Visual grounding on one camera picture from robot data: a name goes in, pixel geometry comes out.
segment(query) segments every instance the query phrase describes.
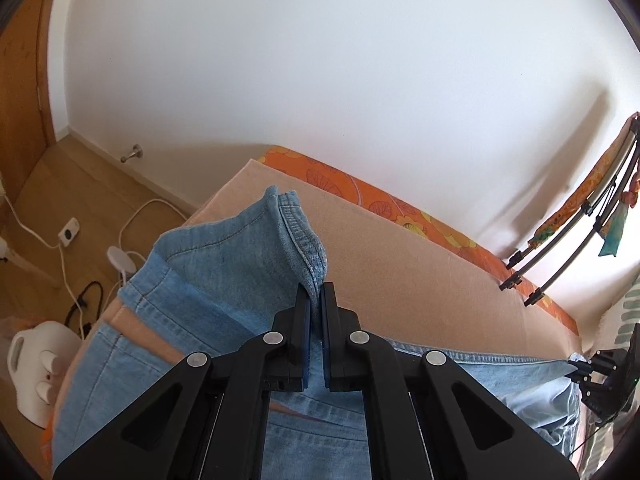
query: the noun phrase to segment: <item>wooden door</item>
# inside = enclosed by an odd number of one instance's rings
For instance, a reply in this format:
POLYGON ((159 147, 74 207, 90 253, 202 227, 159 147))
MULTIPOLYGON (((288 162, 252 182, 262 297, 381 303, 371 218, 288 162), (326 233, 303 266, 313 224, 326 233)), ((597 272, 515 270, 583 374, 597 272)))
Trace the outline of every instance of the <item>wooden door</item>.
POLYGON ((42 2, 24 0, 0 36, 0 174, 11 200, 47 147, 37 78, 42 2))

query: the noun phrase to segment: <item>wooden floor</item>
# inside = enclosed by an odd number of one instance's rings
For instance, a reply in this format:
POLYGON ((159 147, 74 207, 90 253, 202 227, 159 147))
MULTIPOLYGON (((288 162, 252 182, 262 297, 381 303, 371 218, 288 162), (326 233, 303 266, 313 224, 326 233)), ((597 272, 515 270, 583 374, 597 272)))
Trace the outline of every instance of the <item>wooden floor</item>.
MULTIPOLYGON (((158 196, 130 176, 91 152, 78 140, 65 137, 49 148, 37 163, 15 203, 24 224, 49 244, 75 217, 80 232, 65 249, 66 274, 75 294, 97 280, 104 293, 117 282, 106 251, 118 245, 118 232, 143 203, 158 196)), ((123 236, 125 250, 145 256, 163 232, 178 227, 182 218, 169 207, 153 203, 131 223, 123 236)), ((11 216, 1 235, 23 258, 62 281, 60 255, 23 231, 11 216)), ((87 294, 84 320, 93 322, 98 292, 87 294)), ((31 314, 63 322, 72 305, 64 288, 53 288, 11 263, 0 262, 0 319, 31 314)), ((71 328, 78 327, 74 316, 71 328)), ((0 381, 0 420, 16 444, 41 475, 47 470, 40 455, 41 430, 23 418, 15 407, 15 391, 0 381)))

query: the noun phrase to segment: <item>baseboard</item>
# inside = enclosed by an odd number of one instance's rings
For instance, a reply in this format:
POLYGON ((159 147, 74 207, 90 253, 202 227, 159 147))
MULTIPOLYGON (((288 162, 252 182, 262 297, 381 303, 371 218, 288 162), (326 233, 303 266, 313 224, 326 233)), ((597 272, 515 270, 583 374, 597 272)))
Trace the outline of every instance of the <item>baseboard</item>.
POLYGON ((195 213, 196 210, 198 209, 198 206, 196 206, 196 205, 194 205, 194 204, 192 204, 190 202, 187 202, 183 198, 180 198, 180 197, 174 195, 172 192, 166 190, 164 187, 158 186, 158 184, 152 182, 147 177, 139 174, 131 166, 127 166, 126 164, 122 164, 117 158, 115 158, 114 156, 110 155, 108 152, 105 152, 102 148, 96 146, 90 140, 85 139, 79 133, 73 131, 71 129, 71 127, 66 127, 64 129, 66 130, 66 133, 64 133, 64 135, 62 135, 62 137, 66 136, 66 135, 71 135, 73 138, 75 138, 78 141, 82 142, 82 144, 84 144, 89 150, 94 152, 96 155, 101 156, 108 163, 114 165, 119 170, 121 170, 124 173, 128 174, 135 181, 139 182, 143 186, 148 187, 154 193, 157 193, 159 196, 161 196, 165 200, 168 200, 169 202, 171 202, 175 206, 179 207, 185 213, 188 213, 189 215, 191 215, 191 214, 195 213))

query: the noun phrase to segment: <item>folded denim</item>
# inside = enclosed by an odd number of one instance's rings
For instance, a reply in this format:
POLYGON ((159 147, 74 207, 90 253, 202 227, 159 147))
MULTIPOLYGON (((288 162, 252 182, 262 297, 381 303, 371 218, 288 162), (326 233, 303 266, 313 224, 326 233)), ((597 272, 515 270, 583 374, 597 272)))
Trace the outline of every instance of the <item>folded denim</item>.
MULTIPOLYGON (((293 305, 298 283, 306 288, 312 305, 309 387, 303 393, 272 395, 301 416, 270 412, 265 480, 370 478, 362 396, 329 393, 324 387, 318 305, 326 268, 324 248, 296 193, 278 194, 270 187, 234 218, 164 234, 119 293, 128 308, 179 351, 218 356, 269 330, 274 314, 293 305)), ((391 343, 411 354, 428 350, 391 343)), ((558 451, 573 449, 580 394, 564 375, 574 367, 561 360, 445 352, 558 451)), ((103 324, 60 406, 52 441, 54 467, 170 367, 103 324)))

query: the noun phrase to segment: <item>orange tablecloth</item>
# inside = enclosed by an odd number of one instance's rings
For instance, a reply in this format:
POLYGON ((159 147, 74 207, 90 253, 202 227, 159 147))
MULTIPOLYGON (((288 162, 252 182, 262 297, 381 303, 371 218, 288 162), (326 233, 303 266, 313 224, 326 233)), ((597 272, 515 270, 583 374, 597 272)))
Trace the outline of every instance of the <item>orange tablecloth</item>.
MULTIPOLYGON (((367 184, 343 171, 336 170, 309 156, 287 148, 274 146, 258 161, 274 170, 308 182, 391 222, 395 222, 416 233, 416 235, 427 238, 457 254, 460 258, 464 258, 466 261, 480 267, 496 277, 500 282, 508 278, 512 273, 512 271, 506 269, 500 258, 462 233, 440 222, 437 218, 371 184, 367 184)), ((523 279, 522 283, 517 285, 516 288, 523 297, 527 297, 536 290, 537 286, 523 279)), ((579 335, 575 320, 550 297, 545 296, 537 303, 537 306, 551 314, 576 335, 579 335)))

